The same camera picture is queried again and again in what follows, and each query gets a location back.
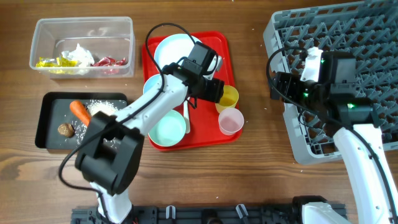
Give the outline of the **light blue plate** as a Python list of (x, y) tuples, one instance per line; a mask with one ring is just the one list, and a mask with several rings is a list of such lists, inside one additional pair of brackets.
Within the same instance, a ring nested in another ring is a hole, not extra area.
[(155, 50), (154, 59), (160, 68), (188, 57), (194, 43), (187, 34), (174, 34), (160, 42)]

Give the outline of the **yellow plastic cup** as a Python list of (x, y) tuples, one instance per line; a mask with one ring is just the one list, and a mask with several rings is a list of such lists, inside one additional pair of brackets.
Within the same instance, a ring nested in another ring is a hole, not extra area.
[(221, 113), (226, 108), (234, 108), (239, 100), (239, 93), (235, 87), (225, 85), (220, 102), (215, 105), (217, 112)]

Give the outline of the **green bowl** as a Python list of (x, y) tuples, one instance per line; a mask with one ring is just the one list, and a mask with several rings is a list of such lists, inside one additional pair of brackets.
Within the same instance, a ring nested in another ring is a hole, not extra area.
[(170, 147), (179, 143), (186, 131), (184, 117), (170, 110), (150, 131), (149, 138), (158, 146)]

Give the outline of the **pink plastic cup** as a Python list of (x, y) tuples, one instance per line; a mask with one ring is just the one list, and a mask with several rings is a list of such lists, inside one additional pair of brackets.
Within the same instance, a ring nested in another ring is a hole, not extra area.
[(236, 108), (226, 108), (219, 114), (218, 124), (224, 135), (233, 135), (243, 128), (244, 116)]

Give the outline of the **white tissue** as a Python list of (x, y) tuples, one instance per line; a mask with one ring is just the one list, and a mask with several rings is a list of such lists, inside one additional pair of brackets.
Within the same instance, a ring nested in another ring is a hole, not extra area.
[(95, 63), (91, 52), (83, 48), (80, 44), (77, 44), (76, 49), (73, 51), (64, 50), (61, 55), (69, 62), (76, 62), (75, 66), (79, 69), (73, 72), (74, 75), (86, 75), (89, 70), (85, 69), (85, 67), (91, 67)]

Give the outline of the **orange carrot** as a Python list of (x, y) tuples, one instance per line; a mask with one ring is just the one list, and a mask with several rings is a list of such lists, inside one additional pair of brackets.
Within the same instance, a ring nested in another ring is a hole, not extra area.
[(83, 104), (78, 101), (72, 101), (70, 103), (70, 111), (85, 125), (88, 126), (90, 124), (91, 116), (87, 112), (86, 108)]

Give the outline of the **white rice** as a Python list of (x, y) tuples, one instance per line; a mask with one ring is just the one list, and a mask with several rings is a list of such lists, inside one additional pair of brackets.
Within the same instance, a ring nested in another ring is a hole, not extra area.
[[(86, 108), (86, 110), (90, 114), (91, 118), (97, 112), (102, 112), (102, 113), (110, 116), (126, 105), (126, 102), (123, 100), (116, 100), (116, 101), (111, 101), (111, 100), (85, 100), (85, 101), (83, 101), (83, 100), (79, 100), (79, 101)], [(87, 126), (85, 126), (73, 113), (72, 113), (72, 120), (66, 121), (64, 123), (70, 123), (73, 126), (73, 128), (75, 130), (75, 134), (73, 137), (68, 138), (68, 139), (71, 139), (73, 146), (79, 146), (83, 142), (83, 138), (85, 137)]]

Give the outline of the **yellow candy wrapper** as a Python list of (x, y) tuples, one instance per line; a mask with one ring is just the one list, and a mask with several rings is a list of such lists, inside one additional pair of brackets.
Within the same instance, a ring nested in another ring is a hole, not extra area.
[(36, 68), (55, 68), (55, 70), (49, 70), (50, 73), (54, 74), (72, 74), (71, 70), (66, 67), (76, 67), (79, 64), (77, 60), (69, 60), (64, 57), (57, 58), (43, 58), (40, 57), (36, 63)]

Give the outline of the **brown nut shell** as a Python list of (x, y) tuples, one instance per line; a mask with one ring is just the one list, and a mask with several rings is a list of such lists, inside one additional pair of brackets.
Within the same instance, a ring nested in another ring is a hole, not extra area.
[(58, 127), (57, 131), (59, 134), (61, 134), (62, 136), (65, 136), (66, 138), (71, 138), (75, 134), (75, 130), (70, 123), (61, 124)]

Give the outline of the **red snack wrapper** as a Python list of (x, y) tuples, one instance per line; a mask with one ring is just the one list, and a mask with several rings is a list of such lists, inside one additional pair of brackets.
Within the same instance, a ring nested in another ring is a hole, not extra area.
[[(118, 66), (123, 66), (125, 65), (126, 59), (123, 58), (122, 60), (116, 60), (114, 58), (111, 57), (104, 57), (102, 58), (100, 61), (91, 64), (92, 67), (118, 67)], [(106, 75), (114, 75), (114, 74), (118, 74), (119, 73), (119, 69), (118, 68), (109, 68), (104, 70), (104, 74)]]

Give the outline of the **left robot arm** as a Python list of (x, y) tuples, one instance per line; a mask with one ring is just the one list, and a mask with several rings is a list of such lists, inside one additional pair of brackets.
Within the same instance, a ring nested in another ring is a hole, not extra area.
[(113, 115), (96, 113), (78, 147), (75, 167), (99, 199), (99, 214), (109, 223), (122, 223), (132, 210), (128, 197), (145, 136), (172, 109), (187, 98), (217, 103), (224, 81), (193, 62), (171, 63), (156, 85)]

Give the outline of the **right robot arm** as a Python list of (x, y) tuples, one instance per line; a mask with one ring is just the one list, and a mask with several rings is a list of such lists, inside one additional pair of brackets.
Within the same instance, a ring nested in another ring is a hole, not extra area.
[(381, 122), (373, 101), (356, 96), (356, 59), (348, 52), (299, 48), (301, 75), (266, 75), (271, 97), (332, 123), (354, 193), (361, 223), (397, 223), (397, 187), (382, 145)]

